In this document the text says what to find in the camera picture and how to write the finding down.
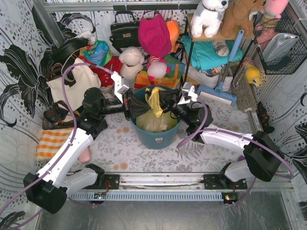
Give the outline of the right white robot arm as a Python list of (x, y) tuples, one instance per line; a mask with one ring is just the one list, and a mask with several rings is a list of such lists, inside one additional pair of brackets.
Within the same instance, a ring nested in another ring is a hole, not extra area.
[(255, 134), (240, 134), (213, 125), (209, 106), (193, 90), (160, 91), (159, 103), (164, 111), (171, 112), (188, 125), (188, 136), (178, 144), (178, 148), (196, 141), (243, 154), (242, 160), (228, 163), (221, 170), (220, 175), (229, 181), (237, 182), (254, 176), (269, 182), (280, 165), (286, 164), (284, 155), (266, 133), (257, 131)]

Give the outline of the yellow trash bag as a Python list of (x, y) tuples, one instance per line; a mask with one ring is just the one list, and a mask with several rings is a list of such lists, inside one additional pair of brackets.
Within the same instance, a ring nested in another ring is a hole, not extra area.
[(174, 128), (178, 124), (178, 120), (173, 118), (171, 112), (163, 112), (160, 106), (160, 92), (166, 92), (159, 86), (155, 86), (152, 89), (146, 88), (144, 99), (149, 105), (150, 110), (145, 114), (136, 117), (135, 124), (141, 130), (151, 133), (166, 132)]

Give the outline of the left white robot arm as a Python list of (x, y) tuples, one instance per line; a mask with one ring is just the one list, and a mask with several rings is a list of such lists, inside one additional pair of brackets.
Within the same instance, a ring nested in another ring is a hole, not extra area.
[(139, 100), (128, 89), (118, 99), (106, 99), (98, 88), (84, 93), (83, 112), (74, 122), (74, 129), (55, 156), (36, 174), (24, 177), (27, 199), (43, 210), (55, 214), (67, 198), (83, 188), (109, 188), (105, 171), (92, 163), (77, 173), (67, 173), (81, 153), (107, 128), (106, 115), (124, 113), (136, 118), (150, 110), (147, 102)]

